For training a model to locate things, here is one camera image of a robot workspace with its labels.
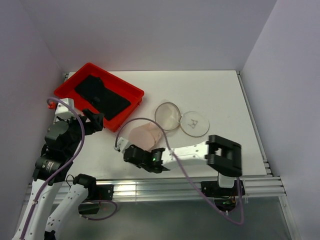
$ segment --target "petri dish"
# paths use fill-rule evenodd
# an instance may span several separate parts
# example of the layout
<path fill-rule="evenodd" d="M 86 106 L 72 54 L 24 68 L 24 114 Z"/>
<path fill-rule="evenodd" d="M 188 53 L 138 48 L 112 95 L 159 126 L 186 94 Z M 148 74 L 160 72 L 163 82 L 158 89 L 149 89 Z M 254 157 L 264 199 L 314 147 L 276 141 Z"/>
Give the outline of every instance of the petri dish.
<path fill-rule="evenodd" d="M 192 137 L 202 137 L 210 128 L 207 118 L 196 111 L 188 111 L 180 118 L 180 127 L 188 135 Z"/>
<path fill-rule="evenodd" d="M 171 131 L 179 127 L 180 119 L 180 110 L 172 102 L 162 103 L 154 113 L 154 120 L 166 131 Z"/>

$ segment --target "gray wall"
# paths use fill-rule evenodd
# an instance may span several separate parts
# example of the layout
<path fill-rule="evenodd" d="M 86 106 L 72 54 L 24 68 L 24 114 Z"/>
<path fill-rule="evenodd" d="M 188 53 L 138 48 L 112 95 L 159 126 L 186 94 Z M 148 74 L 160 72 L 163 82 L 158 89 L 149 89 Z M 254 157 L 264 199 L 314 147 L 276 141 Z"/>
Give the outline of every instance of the gray wall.
<path fill-rule="evenodd" d="M 21 0 L 65 71 L 241 70 L 276 0 Z"/>
<path fill-rule="evenodd" d="M 277 1 L 242 71 L 303 239 L 320 239 L 320 1 Z"/>
<path fill-rule="evenodd" d="M 13 237 L 62 74 L 18 0 L 0 1 L 0 239 Z"/>

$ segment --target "white table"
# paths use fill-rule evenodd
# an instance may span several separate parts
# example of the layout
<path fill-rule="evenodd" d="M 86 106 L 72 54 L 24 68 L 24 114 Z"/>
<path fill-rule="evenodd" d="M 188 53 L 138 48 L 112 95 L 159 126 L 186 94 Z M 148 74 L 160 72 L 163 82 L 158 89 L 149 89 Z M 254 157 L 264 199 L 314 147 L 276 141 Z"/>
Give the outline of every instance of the white table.
<path fill-rule="evenodd" d="M 244 176 L 266 175 L 263 158 L 245 103 L 237 74 L 229 71 L 112 71 L 113 75 L 144 90 L 141 105 L 131 118 L 154 119 L 157 106 L 164 100 L 176 104 L 181 113 L 197 111 L 206 116 L 210 129 L 205 136 L 191 137 L 181 129 L 168 134 L 171 147 L 195 145 L 220 135 L 242 145 L 242 170 Z M 130 130 L 145 124 L 138 120 L 127 125 L 121 136 L 128 137 Z M 104 129 L 86 136 L 79 156 L 69 174 L 88 174 L 97 179 L 154 179 L 180 178 L 179 168 L 160 174 L 149 173 L 123 161 L 123 155 L 114 150 L 116 134 Z M 165 147 L 162 139 L 157 147 Z M 218 173 L 209 166 L 186 167 L 191 177 L 216 177 Z"/>

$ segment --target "black bracket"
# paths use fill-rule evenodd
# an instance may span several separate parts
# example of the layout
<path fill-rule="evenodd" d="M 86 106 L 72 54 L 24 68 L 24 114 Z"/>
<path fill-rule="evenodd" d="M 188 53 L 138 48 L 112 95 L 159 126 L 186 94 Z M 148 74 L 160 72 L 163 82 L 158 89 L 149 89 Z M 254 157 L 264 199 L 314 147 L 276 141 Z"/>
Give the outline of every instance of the black bracket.
<path fill-rule="evenodd" d="M 114 195 L 114 185 L 104 184 L 96 186 L 97 194 L 90 200 L 112 200 Z M 81 215 L 95 215 L 100 209 L 99 203 L 80 204 L 78 207 L 79 214 Z"/>
<path fill-rule="evenodd" d="M 149 173 L 160 174 L 162 171 L 168 171 L 162 166 L 162 153 L 164 148 L 153 149 L 151 152 L 145 151 L 136 145 L 131 145 L 123 154 L 123 160 L 135 165 L 137 168 L 148 171 Z"/>
<path fill-rule="evenodd" d="M 83 109 L 82 112 L 90 120 L 90 122 L 84 122 L 85 135 L 91 135 L 104 129 L 103 113 L 93 113 L 87 108 Z"/>
<path fill-rule="evenodd" d="M 206 142 L 208 154 L 206 164 L 216 170 L 218 173 L 227 177 L 242 176 L 242 157 L 241 145 L 218 135 L 210 135 Z M 217 154 L 218 149 L 221 149 L 221 155 Z"/>
<path fill-rule="evenodd" d="M 74 185 L 76 184 L 82 185 L 85 189 L 88 189 L 87 199 L 92 200 L 97 197 L 98 188 L 97 188 L 97 180 L 95 177 L 81 173 L 74 178 L 72 183 Z"/>
<path fill-rule="evenodd" d="M 56 236 L 55 236 L 56 232 L 55 231 L 45 231 L 44 232 L 44 240 L 56 240 Z"/>
<path fill-rule="evenodd" d="M 246 194 L 244 183 L 240 180 L 241 195 Z M 202 181 L 201 192 L 208 198 L 221 198 L 238 196 L 237 181 L 234 181 L 233 188 L 219 187 L 218 181 Z"/>

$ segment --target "metal frame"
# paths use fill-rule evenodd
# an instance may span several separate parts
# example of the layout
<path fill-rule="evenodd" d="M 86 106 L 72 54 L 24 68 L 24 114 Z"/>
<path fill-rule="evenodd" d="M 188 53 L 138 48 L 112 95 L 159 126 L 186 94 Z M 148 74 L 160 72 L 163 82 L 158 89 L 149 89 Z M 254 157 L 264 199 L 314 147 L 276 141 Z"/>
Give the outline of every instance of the metal frame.
<path fill-rule="evenodd" d="M 301 235 L 299 233 L 297 224 L 295 222 L 294 216 L 291 212 L 289 203 L 288 203 L 288 198 L 287 196 L 279 196 L 279 201 L 280 201 L 280 205 L 282 208 L 282 212 L 283 212 L 283 216 L 285 219 L 285 223 L 288 227 L 289 233 L 290 233 L 290 237 L 293 240 L 301 240 Z"/>
<path fill-rule="evenodd" d="M 246 196 L 248 198 L 264 198 L 286 196 L 280 177 L 242 177 Z M 217 177 L 195 177 L 192 179 L 198 188 L 202 181 L 216 181 Z M 154 202 L 183 201 L 202 199 L 185 178 L 159 178 L 148 180 L 97 180 L 98 185 L 113 184 L 115 202 Z M 55 204 L 61 203 L 69 192 L 69 186 L 64 183 L 56 195 Z M 31 194 L 28 187 L 23 204 L 27 204 Z"/>
<path fill-rule="evenodd" d="M 242 90 L 242 94 L 243 94 L 243 97 L 244 97 L 244 101 L 245 101 L 246 107 L 248 108 L 250 119 L 251 119 L 251 122 L 252 122 L 252 125 L 253 125 L 255 137 L 256 137 L 256 140 L 258 141 L 258 145 L 259 145 L 260 152 L 261 152 L 263 160 L 268 162 L 268 159 L 267 159 L 267 156 L 266 156 L 266 152 L 265 152 L 265 149 L 264 149 L 264 147 L 262 145 L 261 138 L 260 138 L 260 135 L 259 135 L 259 132 L 258 132 L 258 128 L 257 128 L 256 122 L 255 122 L 255 119 L 254 119 L 254 115 L 252 113 L 252 110 L 251 110 L 251 107 L 250 107 L 250 104 L 249 104 L 249 100 L 248 100 L 248 97 L 247 97 L 247 94 L 246 94 L 246 91 L 245 91 L 245 87 L 244 87 L 244 84 L 242 82 L 240 74 L 241 74 L 240 71 L 236 72 L 236 75 L 238 76 L 238 80 L 239 80 L 240 87 L 241 87 L 241 90 Z"/>

